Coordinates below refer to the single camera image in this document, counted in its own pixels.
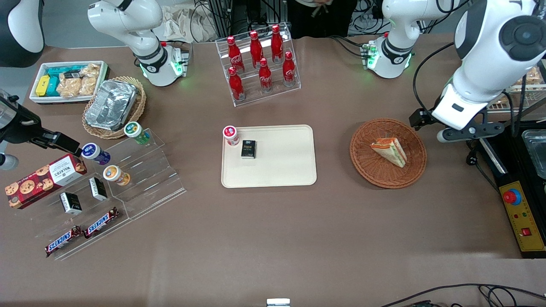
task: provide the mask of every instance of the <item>bread basket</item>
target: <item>bread basket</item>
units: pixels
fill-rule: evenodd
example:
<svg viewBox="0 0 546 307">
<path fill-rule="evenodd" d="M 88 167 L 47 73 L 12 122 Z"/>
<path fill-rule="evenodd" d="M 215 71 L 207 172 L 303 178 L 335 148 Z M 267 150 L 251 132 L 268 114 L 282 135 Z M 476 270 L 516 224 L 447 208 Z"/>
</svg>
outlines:
<svg viewBox="0 0 546 307">
<path fill-rule="evenodd" d="M 131 111 L 129 112 L 129 116 L 127 116 L 127 122 L 138 121 L 140 115 L 142 115 L 142 113 L 144 112 L 144 106 L 146 104 L 146 93 L 144 92 L 142 84 L 139 80 L 128 76 L 119 76 L 113 78 L 112 80 L 130 83 L 136 86 L 136 88 L 138 89 L 136 100 L 133 104 L 133 107 L 131 108 Z M 119 131 L 109 131 L 106 129 L 91 127 L 85 122 L 85 112 L 89 110 L 94 100 L 95 96 L 93 96 L 91 100 L 89 100 L 89 103 L 85 106 L 84 115 L 82 116 L 82 122 L 84 123 L 85 131 L 101 139 L 108 140 L 119 139 L 120 137 L 124 136 L 125 134 L 123 132 L 123 129 L 120 129 Z"/>
<path fill-rule="evenodd" d="M 378 138 L 398 138 L 407 162 L 400 168 L 371 147 Z M 357 171 L 369 182 L 384 188 L 403 188 L 416 182 L 425 172 L 426 149 L 419 135 L 408 125 L 393 119 L 374 119 L 362 124 L 349 146 Z"/>
</svg>

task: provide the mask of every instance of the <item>cookie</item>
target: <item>cookie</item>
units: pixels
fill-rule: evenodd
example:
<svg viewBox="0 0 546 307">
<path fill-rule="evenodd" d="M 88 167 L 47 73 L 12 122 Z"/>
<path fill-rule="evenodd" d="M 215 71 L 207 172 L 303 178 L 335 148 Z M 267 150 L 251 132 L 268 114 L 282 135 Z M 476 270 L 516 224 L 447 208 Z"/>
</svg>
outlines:
<svg viewBox="0 0 546 307">
<path fill-rule="evenodd" d="M 19 201 L 19 197 L 15 196 L 14 198 L 9 200 L 9 206 L 12 208 L 19 208 L 21 206 L 21 202 Z"/>
<path fill-rule="evenodd" d="M 34 189 L 34 181 L 27 180 L 21 184 L 21 193 L 23 194 L 29 194 Z"/>
<path fill-rule="evenodd" d="M 15 194 L 15 192 L 17 192 L 17 189 L 19 189 L 19 185 L 17 184 L 17 182 L 14 182 L 10 184 L 9 186 L 5 187 L 4 190 L 5 190 L 5 194 L 7 196 L 10 196 Z"/>
<path fill-rule="evenodd" d="M 46 178 L 44 181 L 42 181 L 44 184 L 43 189 L 44 191 L 50 190 L 53 187 L 53 180 Z"/>
<path fill-rule="evenodd" d="M 47 174 L 48 172 L 49 172 L 49 164 L 42 167 L 42 168 L 40 168 L 40 169 L 38 169 L 36 171 L 36 175 L 43 176 L 43 175 Z"/>
<path fill-rule="evenodd" d="M 83 172 L 85 170 L 85 166 L 82 163 L 76 163 L 76 172 Z"/>
</svg>

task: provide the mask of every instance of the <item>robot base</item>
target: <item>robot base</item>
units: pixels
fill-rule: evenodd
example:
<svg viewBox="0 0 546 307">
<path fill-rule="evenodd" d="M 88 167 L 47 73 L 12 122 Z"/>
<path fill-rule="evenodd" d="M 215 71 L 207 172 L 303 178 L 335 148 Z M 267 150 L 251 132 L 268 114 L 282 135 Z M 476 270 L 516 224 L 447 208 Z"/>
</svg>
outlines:
<svg viewBox="0 0 546 307">
<path fill-rule="evenodd" d="M 184 59 L 184 57 L 176 59 L 175 54 L 179 54 L 180 49 L 173 48 L 172 46 L 166 46 L 164 48 L 167 51 L 167 61 L 157 72 L 147 72 L 142 65 L 140 66 L 144 76 L 155 86 L 167 86 L 172 84 L 176 79 L 185 75 L 187 68 L 187 59 Z"/>
<path fill-rule="evenodd" d="M 371 58 L 363 59 L 363 63 L 365 63 L 364 68 L 374 71 L 380 77 L 393 79 L 401 75 L 404 69 L 408 67 L 411 56 L 408 56 L 405 60 L 401 57 L 402 61 L 399 64 L 392 64 L 382 50 L 384 40 L 384 37 L 379 37 L 369 42 L 370 45 L 376 47 L 376 52 Z"/>
</svg>

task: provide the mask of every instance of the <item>beige tray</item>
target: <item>beige tray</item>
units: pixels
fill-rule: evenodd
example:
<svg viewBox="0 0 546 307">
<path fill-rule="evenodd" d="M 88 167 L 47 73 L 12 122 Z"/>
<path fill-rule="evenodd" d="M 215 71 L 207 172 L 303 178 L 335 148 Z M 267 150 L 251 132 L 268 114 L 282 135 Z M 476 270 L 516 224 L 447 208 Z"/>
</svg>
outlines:
<svg viewBox="0 0 546 307">
<path fill-rule="evenodd" d="M 223 142 L 226 188 L 308 186 L 317 181 L 313 129 L 308 125 L 238 127 L 240 142 Z M 243 140 L 256 141 L 256 158 L 241 158 Z"/>
</svg>

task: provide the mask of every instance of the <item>foil container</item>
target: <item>foil container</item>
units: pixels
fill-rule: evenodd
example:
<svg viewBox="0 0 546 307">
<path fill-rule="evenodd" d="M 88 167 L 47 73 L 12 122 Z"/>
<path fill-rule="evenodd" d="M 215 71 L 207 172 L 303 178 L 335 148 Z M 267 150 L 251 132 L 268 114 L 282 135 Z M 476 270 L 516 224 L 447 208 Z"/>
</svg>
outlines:
<svg viewBox="0 0 546 307">
<path fill-rule="evenodd" d="M 119 131 L 137 99 L 138 89 L 129 83 L 106 80 L 102 82 L 93 104 L 85 112 L 91 127 Z"/>
</svg>

